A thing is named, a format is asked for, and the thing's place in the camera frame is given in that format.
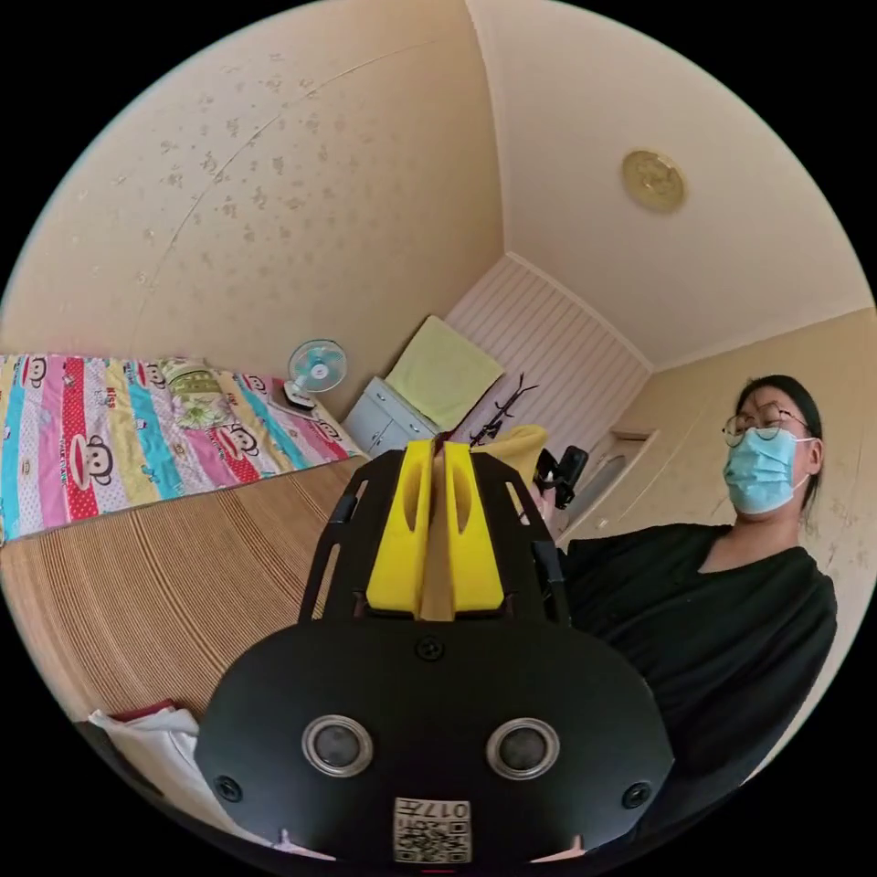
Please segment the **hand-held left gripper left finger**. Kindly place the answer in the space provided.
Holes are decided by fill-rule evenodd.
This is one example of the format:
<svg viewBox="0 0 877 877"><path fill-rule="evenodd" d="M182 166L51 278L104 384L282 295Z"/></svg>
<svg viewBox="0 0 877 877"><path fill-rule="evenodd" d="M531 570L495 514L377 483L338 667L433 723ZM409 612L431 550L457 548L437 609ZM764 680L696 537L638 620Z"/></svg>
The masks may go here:
<svg viewBox="0 0 877 877"><path fill-rule="evenodd" d="M386 524L365 591L375 612L420 610L432 510L434 445L408 443L400 461Z"/></svg>

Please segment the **person's right hand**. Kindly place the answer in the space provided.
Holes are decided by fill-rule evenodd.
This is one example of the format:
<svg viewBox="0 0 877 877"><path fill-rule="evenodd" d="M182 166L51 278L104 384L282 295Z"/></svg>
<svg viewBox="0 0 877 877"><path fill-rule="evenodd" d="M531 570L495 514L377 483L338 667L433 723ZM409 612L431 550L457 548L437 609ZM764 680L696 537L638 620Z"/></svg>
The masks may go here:
<svg viewBox="0 0 877 877"><path fill-rule="evenodd" d="M549 483L547 486L540 487L533 482L530 485L530 493L555 544L565 550L570 540L567 532L569 516L567 510L557 507L555 486Z"/></svg>

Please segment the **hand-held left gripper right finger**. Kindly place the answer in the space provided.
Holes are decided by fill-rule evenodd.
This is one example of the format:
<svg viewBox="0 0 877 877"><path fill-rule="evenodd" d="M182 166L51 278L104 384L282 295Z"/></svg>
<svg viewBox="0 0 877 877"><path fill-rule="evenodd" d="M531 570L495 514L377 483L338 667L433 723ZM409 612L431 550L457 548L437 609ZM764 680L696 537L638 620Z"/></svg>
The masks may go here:
<svg viewBox="0 0 877 877"><path fill-rule="evenodd" d="M444 447L449 579L456 611L497 611L504 600L469 447Z"/></svg>

